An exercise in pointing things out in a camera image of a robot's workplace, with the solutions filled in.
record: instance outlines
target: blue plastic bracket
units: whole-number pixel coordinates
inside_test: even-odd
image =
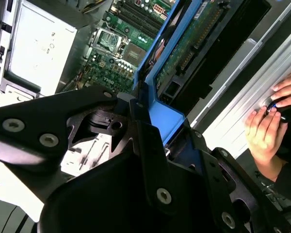
[[[180,40],[181,36],[189,26],[190,22],[196,15],[198,8],[200,7],[202,0],[192,0],[189,8],[185,12],[181,22],[177,26],[174,34],[170,38],[168,44],[166,45],[165,49],[163,50],[160,58],[148,74],[145,79],[145,82],[149,86],[149,113],[151,117],[152,125],[157,127],[160,130],[161,137],[163,144],[166,145],[169,139],[173,136],[173,134],[177,131],[177,129],[182,125],[185,120],[185,115],[170,106],[166,105],[165,103],[158,100],[156,85],[155,85],[155,77],[158,75],[159,71],[162,69],[163,65],[167,61],[168,57],[174,50],[175,46],[177,45],[178,41]],[[169,13],[169,16],[165,23],[163,24],[160,32],[158,33],[154,43],[148,53],[146,54],[145,58],[141,62],[139,68],[135,73],[135,80],[134,84],[136,85],[138,82],[138,75],[140,69],[145,65],[146,60],[151,55],[151,51],[155,49],[156,44],[164,30],[165,27],[168,26],[168,22],[174,17],[175,9],[179,4],[179,0],[175,3],[172,10]]]

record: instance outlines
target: cable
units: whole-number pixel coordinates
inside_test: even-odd
[[[15,210],[16,208],[17,208],[17,206],[15,206],[14,209],[10,212],[10,215],[8,216],[8,219],[6,220],[6,222],[5,222],[4,226],[3,226],[3,229],[2,229],[2,231],[1,231],[1,233],[3,233],[3,231],[4,231],[5,227],[6,227],[6,224],[8,223],[8,221],[9,221],[9,219],[10,219],[12,213],[14,212],[14,210]]]
[[[20,233],[20,231],[23,229],[23,227],[24,227],[24,225],[25,225],[25,223],[26,223],[28,218],[29,218],[28,215],[25,215],[23,217],[23,220],[20,222],[20,224],[19,224],[18,228],[16,229],[15,233]]]

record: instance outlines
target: silver screw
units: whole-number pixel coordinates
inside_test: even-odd
[[[103,94],[104,94],[106,97],[108,97],[108,98],[111,98],[111,97],[112,97],[112,95],[111,95],[109,92],[104,91]]]
[[[223,155],[224,157],[228,157],[228,154],[227,154],[226,151],[222,150],[221,153],[222,153],[222,155]]]
[[[276,233],[281,233],[281,230],[278,229],[277,227],[274,227],[274,231],[275,231]]]
[[[195,131],[195,135],[197,136],[197,137],[199,137],[199,138],[201,138],[202,137],[202,134],[200,134],[199,132],[197,132],[197,131]]]
[[[157,191],[156,191],[156,196],[157,198],[160,200],[161,203],[163,204],[170,204],[171,203],[171,195],[170,193],[164,189],[164,188],[159,188]]]
[[[25,128],[24,122],[19,119],[7,119],[2,123],[2,127],[9,132],[17,133]]]
[[[230,228],[230,229],[234,229],[235,228],[235,221],[232,218],[232,216],[227,213],[227,212],[223,212],[222,215],[222,220],[223,222]]]
[[[40,143],[45,147],[55,147],[59,143],[58,137],[51,133],[45,133],[43,134],[40,139]]]

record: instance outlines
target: hand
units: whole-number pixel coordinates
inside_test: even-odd
[[[245,123],[248,147],[256,162],[267,164],[274,157],[286,133],[288,124],[280,124],[280,112],[272,108],[264,117],[266,106],[253,111]]]
[[[273,90],[276,91],[276,93],[272,95],[273,100],[281,97],[287,97],[286,99],[278,102],[276,107],[285,107],[291,105],[291,74],[289,74],[284,81],[274,86]]]

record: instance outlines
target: white label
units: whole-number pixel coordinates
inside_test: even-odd
[[[198,9],[196,15],[194,16],[194,19],[198,19],[200,17],[200,15],[203,13],[204,9],[206,8],[207,4],[208,4],[207,1],[202,3],[202,5]]]

